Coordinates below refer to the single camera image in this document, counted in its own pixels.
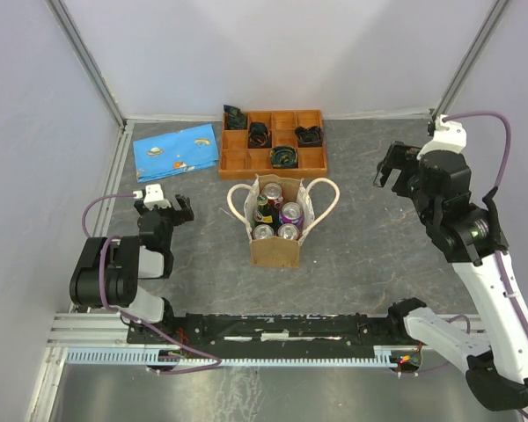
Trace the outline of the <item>red coke can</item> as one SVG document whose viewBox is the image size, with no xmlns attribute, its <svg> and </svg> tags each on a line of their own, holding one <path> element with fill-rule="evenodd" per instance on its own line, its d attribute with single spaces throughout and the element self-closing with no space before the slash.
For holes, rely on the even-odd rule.
<svg viewBox="0 0 528 422">
<path fill-rule="evenodd" d="M 300 230 L 295 224 L 285 223 L 278 228 L 277 236 L 282 239 L 297 241 L 300 238 Z"/>
</svg>

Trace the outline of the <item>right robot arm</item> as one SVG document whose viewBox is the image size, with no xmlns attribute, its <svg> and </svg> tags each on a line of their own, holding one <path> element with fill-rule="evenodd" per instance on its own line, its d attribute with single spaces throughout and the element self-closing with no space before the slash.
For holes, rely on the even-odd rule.
<svg viewBox="0 0 528 422">
<path fill-rule="evenodd" d="M 451 150 L 422 153 L 395 142 L 378 163 L 375 184 L 384 186 L 394 170 L 400 174 L 392 191 L 412 201 L 432 244 L 466 286 L 488 338 L 471 338 L 419 300 L 406 300 L 405 312 L 387 320 L 387 336 L 431 347 L 464 375 L 483 407 L 519 411 L 528 420 L 528 308 L 500 227 L 496 191 L 484 197 L 485 207 L 472 203 L 471 169 Z"/>
</svg>

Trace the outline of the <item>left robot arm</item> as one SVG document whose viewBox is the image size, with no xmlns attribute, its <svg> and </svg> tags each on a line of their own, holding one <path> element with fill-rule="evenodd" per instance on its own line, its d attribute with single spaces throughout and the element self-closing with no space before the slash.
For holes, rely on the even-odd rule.
<svg viewBox="0 0 528 422">
<path fill-rule="evenodd" d="M 147 292 L 140 280 L 166 280 L 174 264 L 171 251 L 174 229 L 194 220 L 190 199 L 175 196 L 179 206 L 164 196 L 162 188 L 128 193 L 135 200 L 138 233 L 108 241 L 88 236 L 70 280 L 70 299 L 77 306 L 115 309 L 147 322 L 146 331 L 159 343 L 177 332 L 172 305 L 164 297 Z"/>
</svg>

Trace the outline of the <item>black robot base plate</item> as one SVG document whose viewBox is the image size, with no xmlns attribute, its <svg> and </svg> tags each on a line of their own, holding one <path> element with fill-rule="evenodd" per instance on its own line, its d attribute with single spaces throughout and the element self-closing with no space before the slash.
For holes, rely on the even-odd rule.
<svg viewBox="0 0 528 422">
<path fill-rule="evenodd" d="M 222 360 L 370 358 L 376 346 L 415 349 L 419 342 L 389 316 L 174 316 L 155 327 Z"/>
</svg>

